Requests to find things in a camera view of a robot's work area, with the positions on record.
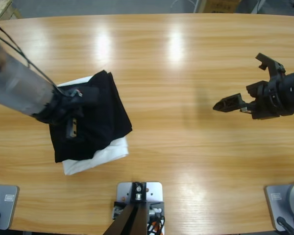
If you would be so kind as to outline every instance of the white cloth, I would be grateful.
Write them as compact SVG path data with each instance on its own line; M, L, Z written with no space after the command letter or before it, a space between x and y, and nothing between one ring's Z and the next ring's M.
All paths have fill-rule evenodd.
M62 83L60 86L67 86L78 83L85 83L91 79L92 76L76 79L70 82ZM62 162L63 171L65 175L73 175L75 173L88 170L97 165L108 163L128 155L126 137L113 140L106 148L98 150L94 153L93 158L81 161L64 160Z

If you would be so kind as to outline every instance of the silver cylinder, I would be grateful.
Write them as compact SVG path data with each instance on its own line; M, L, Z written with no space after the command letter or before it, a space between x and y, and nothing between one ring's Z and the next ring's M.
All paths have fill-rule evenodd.
M53 86L0 46L0 104L26 115L40 113L53 96Z

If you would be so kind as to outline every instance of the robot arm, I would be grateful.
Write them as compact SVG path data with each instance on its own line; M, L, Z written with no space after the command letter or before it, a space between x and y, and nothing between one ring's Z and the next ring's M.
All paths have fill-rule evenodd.
M255 100L246 103L241 94L223 98L213 107L214 110L230 112L240 109L249 113L253 119L276 118L294 114L294 73L285 75L282 64L259 53L256 59L261 61L259 68L269 70L270 80L260 81L246 87Z
M24 54L23 57L37 68ZM7 54L0 45L0 104L43 123L59 124L66 121L66 138L74 139L76 118L83 117L83 107L98 104L99 89L81 86L62 91L48 80L50 82Z

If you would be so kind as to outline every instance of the floor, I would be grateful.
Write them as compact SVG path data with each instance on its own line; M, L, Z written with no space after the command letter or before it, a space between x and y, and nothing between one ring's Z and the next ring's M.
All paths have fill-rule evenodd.
M47 16L192 13L190 0L13 0L24 18ZM237 13L250 13L258 0L241 0ZM266 0L259 14L294 16L294 0Z

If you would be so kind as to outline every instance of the folded clothing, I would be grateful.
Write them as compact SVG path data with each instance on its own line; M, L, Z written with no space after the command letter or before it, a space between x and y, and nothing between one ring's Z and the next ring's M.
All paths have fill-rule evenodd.
M77 86L98 87L100 94L98 106L83 107L84 117L77 118L77 137L74 140L69 140L64 135L66 123L49 126L56 163L67 159L92 159L96 151L106 148L113 140L132 131L112 74L101 71L89 78L59 85L63 90Z
M75 173L93 168L97 165L123 158L126 155L128 155L127 141L126 137L123 137L112 141L103 150L96 151L92 159L81 161L70 159L64 160L62 162L63 171L66 175L73 175Z

